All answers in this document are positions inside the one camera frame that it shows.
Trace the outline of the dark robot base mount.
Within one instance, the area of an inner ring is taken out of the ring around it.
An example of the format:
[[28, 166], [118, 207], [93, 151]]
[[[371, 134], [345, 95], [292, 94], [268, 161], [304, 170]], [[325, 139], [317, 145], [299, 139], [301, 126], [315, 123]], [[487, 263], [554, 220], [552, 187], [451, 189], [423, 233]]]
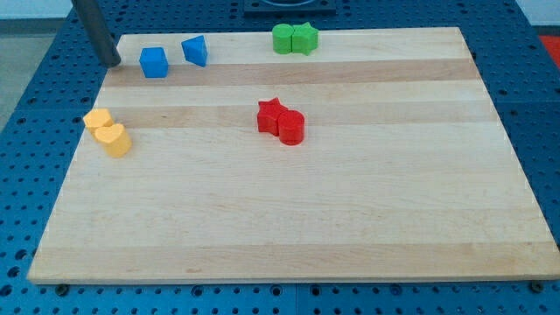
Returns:
[[336, 0], [244, 0], [245, 17], [336, 12]]

